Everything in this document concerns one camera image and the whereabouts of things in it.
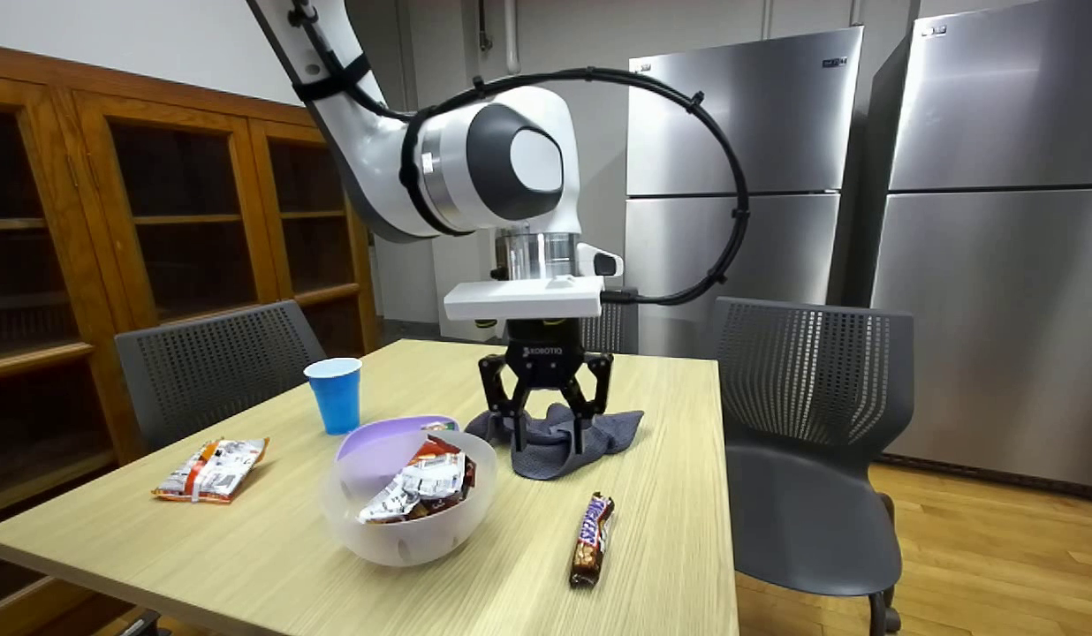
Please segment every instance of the stainless steel refrigerator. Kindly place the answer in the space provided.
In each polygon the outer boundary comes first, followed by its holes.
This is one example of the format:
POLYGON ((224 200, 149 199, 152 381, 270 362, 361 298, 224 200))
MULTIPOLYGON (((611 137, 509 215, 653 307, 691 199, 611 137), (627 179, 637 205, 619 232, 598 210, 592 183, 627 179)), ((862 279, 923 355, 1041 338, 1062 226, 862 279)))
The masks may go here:
MULTIPOLYGON (((639 307, 633 348, 716 355, 716 298, 826 299, 862 27, 637 56, 628 66, 703 95, 753 189, 745 247, 725 285, 684 307, 639 307)), ((628 93, 627 282, 697 282, 731 228, 731 170, 678 104, 628 93)))
POLYGON ((1092 486, 1092 0, 915 20, 876 113, 870 302, 918 334, 890 451, 1092 486))

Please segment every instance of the blue cup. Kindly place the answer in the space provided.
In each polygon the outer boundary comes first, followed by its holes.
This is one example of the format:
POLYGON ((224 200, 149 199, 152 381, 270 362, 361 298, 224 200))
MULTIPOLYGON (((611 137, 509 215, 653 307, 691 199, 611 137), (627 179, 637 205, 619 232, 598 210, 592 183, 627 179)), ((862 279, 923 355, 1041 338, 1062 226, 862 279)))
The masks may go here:
POLYGON ((303 366, 303 379, 317 400, 324 434, 346 434, 361 427, 361 360, 324 355, 303 366))

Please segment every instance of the wrapped snack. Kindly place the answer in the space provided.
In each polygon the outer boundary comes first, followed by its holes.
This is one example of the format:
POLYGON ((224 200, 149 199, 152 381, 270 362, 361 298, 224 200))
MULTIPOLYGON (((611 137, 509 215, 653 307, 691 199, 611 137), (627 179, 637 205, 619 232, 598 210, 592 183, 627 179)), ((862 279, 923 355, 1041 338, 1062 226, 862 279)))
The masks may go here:
POLYGON ((409 464, 361 507, 361 521, 399 521, 443 511, 473 486, 473 460, 427 437, 409 464))
POLYGON ((267 457, 270 437, 220 437, 177 465, 152 493, 162 501, 235 501, 241 480, 267 457))
POLYGON ((605 521, 611 511, 615 511, 615 498, 595 492, 580 519, 568 587, 595 587, 602 578, 605 556, 608 556, 605 521))

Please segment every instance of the bowl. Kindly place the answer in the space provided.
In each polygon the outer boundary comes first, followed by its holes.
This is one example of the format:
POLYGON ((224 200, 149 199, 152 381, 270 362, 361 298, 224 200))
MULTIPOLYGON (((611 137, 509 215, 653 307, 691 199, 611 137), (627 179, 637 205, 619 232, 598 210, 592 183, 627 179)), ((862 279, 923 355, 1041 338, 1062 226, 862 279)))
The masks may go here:
POLYGON ((324 519, 366 560, 390 567, 439 560, 462 548, 486 519, 498 486, 495 450, 479 434, 439 430, 439 422, 447 422, 447 418, 382 420, 340 441, 324 477, 324 519), (423 519, 361 521, 361 507, 409 464, 433 427, 473 460, 473 486, 466 498, 423 519))

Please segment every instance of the gray chair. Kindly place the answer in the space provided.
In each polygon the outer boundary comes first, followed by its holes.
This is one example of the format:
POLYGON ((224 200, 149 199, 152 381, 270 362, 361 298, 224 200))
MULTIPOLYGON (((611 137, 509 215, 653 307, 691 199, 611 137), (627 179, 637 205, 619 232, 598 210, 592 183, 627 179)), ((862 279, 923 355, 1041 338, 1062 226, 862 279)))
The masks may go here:
POLYGON ((911 420, 911 319, 720 298, 716 324, 734 567, 870 598, 870 631, 897 631, 893 506, 866 468, 911 420))
POLYGON ((302 384, 324 348, 302 302, 280 299, 121 331, 116 355, 147 445, 158 450, 302 384))

